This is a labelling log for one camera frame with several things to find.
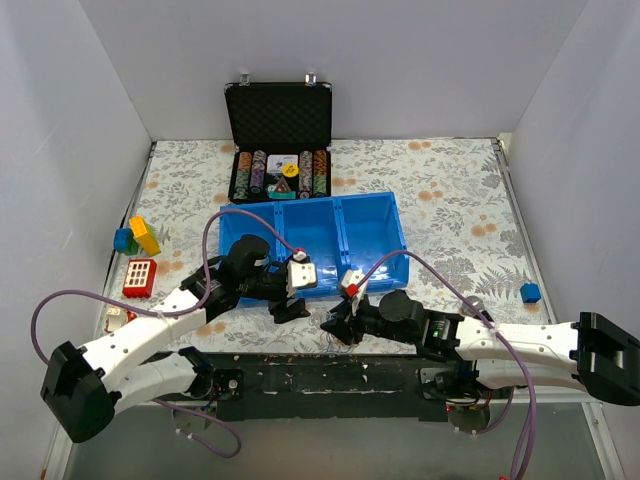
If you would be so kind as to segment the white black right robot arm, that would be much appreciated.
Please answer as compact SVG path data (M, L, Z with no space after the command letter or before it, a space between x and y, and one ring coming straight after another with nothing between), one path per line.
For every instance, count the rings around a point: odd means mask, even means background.
M533 383L582 391L614 405L639 403L639 341L595 312L551 325L494 323L427 309L394 290L378 305L362 295L345 298L321 328L345 345L371 335L411 345L433 361L466 363L443 390L449 396L471 398L484 389Z

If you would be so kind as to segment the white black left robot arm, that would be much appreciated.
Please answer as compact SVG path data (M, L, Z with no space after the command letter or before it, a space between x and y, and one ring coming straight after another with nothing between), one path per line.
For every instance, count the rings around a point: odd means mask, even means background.
M268 242L245 234L227 254L205 260L154 309L138 311L133 321L82 346L56 347L41 398L75 443L95 437L139 403L168 394L203 399L214 385L204 354L188 347L159 361L153 355L234 309L241 298L266 302L277 324L305 317L305 302L294 295L316 284L306 252L272 262Z

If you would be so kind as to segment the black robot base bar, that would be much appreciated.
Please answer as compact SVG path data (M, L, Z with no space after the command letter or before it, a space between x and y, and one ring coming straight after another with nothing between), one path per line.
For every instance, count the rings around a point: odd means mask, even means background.
M213 408L226 422L266 419L416 418L445 422L442 399L423 386L452 361L416 355L208 353L209 383L196 397L168 394Z

